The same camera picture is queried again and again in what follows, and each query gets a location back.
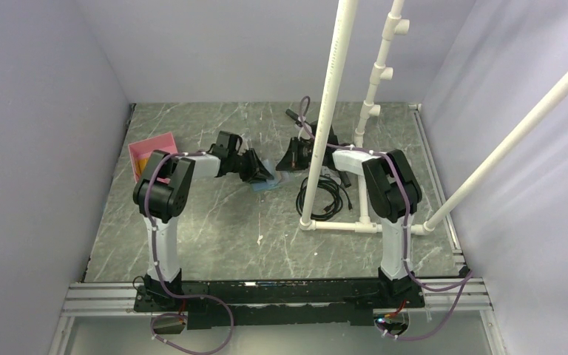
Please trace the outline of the green card holder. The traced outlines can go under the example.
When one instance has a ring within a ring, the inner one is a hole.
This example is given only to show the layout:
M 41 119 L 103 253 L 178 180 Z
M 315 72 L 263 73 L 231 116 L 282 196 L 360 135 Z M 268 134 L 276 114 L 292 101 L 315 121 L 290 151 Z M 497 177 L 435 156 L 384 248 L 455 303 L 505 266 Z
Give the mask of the green card holder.
M 251 183 L 250 187 L 253 192 L 261 192 L 265 190 L 276 189 L 278 186 L 286 184 L 291 181 L 291 176 L 288 172 L 277 171 L 273 166 L 268 166 L 267 170 L 274 177 L 263 182 Z

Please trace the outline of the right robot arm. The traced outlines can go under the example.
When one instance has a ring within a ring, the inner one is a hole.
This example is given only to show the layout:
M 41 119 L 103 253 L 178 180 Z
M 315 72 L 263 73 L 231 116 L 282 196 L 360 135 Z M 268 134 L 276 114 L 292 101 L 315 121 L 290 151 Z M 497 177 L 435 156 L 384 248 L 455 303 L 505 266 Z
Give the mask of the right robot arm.
M 328 168 L 356 175 L 363 186 L 361 208 L 372 208 L 378 223 L 331 221 L 328 213 L 311 216 L 302 223 L 305 230 L 382 233 L 382 259 L 379 267 L 378 297 L 387 307 L 395 307 L 416 289 L 411 271 L 410 227 L 413 214 L 422 200 L 422 190 L 408 159 L 401 150 L 376 152 L 353 145 L 328 145 Z

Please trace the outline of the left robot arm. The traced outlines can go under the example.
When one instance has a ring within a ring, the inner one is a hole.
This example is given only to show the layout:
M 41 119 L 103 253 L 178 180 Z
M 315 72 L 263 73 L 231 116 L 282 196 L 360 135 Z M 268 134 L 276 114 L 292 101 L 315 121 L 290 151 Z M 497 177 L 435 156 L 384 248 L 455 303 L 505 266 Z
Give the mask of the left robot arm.
M 186 207 L 191 184 L 201 178 L 236 174 L 245 183 L 273 178 L 254 149 L 242 150 L 240 135 L 221 131 L 206 151 L 179 152 L 170 132 L 128 145 L 135 179 L 132 200 L 143 216 L 149 243 L 146 291 L 166 311 L 183 300 L 177 252 L 178 218 Z

